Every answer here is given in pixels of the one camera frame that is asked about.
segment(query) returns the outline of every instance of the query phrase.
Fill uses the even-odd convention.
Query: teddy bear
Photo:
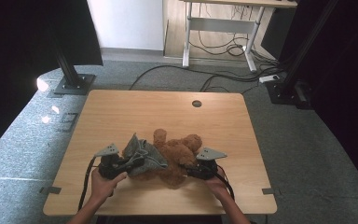
[[[167,141],[167,132],[163,129],[155,130],[153,136],[153,146],[167,160],[168,167],[147,171],[133,178],[149,180],[159,176],[170,188],[178,188],[186,180],[187,172],[184,165],[197,164],[196,155],[202,146],[202,140],[196,134],[189,134],[182,139]]]

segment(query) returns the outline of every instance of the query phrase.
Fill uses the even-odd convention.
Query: brown teddy bear
[[[202,140],[198,135],[190,134],[182,139],[167,141],[167,132],[157,129],[154,131],[153,145],[167,160],[168,168],[147,171],[133,178],[148,180],[158,175],[170,187],[177,188],[185,181],[184,175],[187,175],[186,169],[181,165],[196,164],[196,155],[202,146]]]

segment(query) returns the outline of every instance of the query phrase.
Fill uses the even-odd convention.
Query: gray carpet
[[[104,67],[77,66],[76,70],[97,76],[93,89],[127,90],[144,71],[158,65],[162,63],[104,61]],[[191,69],[250,77],[242,68],[193,65]],[[209,76],[159,68],[133,89],[199,91]],[[41,78],[55,88],[62,74],[55,70]],[[222,78],[212,83],[234,92],[255,85]],[[38,91],[0,139],[0,223],[64,223],[69,218],[45,216],[47,196],[39,190],[52,185],[74,129],[71,120],[76,122],[87,96],[47,96],[48,91]],[[247,91],[244,98],[276,192],[278,212],[268,216],[268,223],[358,223],[358,172],[315,112],[271,104],[263,85]],[[49,122],[42,122],[43,117]],[[249,217],[257,223],[266,218]]]

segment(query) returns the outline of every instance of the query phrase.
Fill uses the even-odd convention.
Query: stand base
[[[298,81],[294,93],[282,94],[283,83],[266,82],[269,99],[276,105],[295,105],[297,109],[312,109],[310,106],[310,87],[307,83]]]
[[[71,86],[66,83],[65,77],[62,78],[60,84],[54,91],[54,94],[69,94],[69,95],[87,95],[90,86],[94,81],[95,75],[78,74],[80,83],[78,86]]]

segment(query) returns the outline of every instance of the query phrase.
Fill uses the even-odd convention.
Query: human arm
[[[98,168],[91,173],[91,196],[84,206],[72,217],[68,224],[90,223],[98,208],[112,195],[117,183],[127,177],[127,173],[121,173],[113,180],[103,178],[98,172]]]
[[[224,176],[224,172],[220,167],[218,167],[217,173],[221,176]],[[251,223],[231,198],[227,191],[226,185],[220,179],[214,176],[211,179],[205,180],[205,184],[213,193],[214,197],[220,201],[232,224]]]

